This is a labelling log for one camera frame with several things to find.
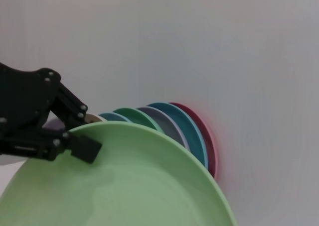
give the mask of white wall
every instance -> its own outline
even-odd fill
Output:
[[[239,225],[319,224],[318,0],[0,6],[0,61],[56,69],[93,112],[174,100],[206,116]]]
[[[318,9],[141,0],[141,104],[180,101],[209,119],[239,225],[319,225]]]

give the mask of green plate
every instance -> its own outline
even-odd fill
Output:
[[[0,199],[1,226],[236,226],[204,166],[148,127],[97,122],[72,130],[103,143],[93,164],[28,160]]]
[[[125,116],[128,118],[131,122],[148,126],[154,130],[158,130],[161,133],[164,133],[164,131],[161,129],[161,127],[154,121],[149,115],[146,113],[134,109],[134,108],[120,108],[113,111],[114,113],[120,114],[122,116]]]

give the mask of screw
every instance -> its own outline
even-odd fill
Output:
[[[68,138],[68,137],[69,137],[69,133],[65,132],[65,133],[62,134],[62,136],[63,136],[64,138]]]
[[[59,146],[60,143],[61,143],[61,141],[59,139],[54,139],[53,140],[53,145],[55,145],[55,146]]]
[[[0,117],[0,123],[6,123],[7,119],[5,117]]]

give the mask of red plate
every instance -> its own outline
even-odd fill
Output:
[[[205,121],[199,115],[197,115],[192,109],[180,103],[170,104],[173,104],[182,109],[196,123],[197,127],[200,130],[200,133],[203,135],[206,144],[208,155],[208,171],[216,180],[218,175],[218,155],[216,150],[217,142],[216,138],[214,137],[214,134],[212,133],[208,125],[205,123]]]

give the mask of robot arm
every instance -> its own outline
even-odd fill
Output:
[[[49,112],[66,130],[86,124],[87,106],[62,83],[52,69],[24,72],[0,63],[0,154],[53,161],[65,149],[93,163],[101,144],[68,131],[43,129]]]

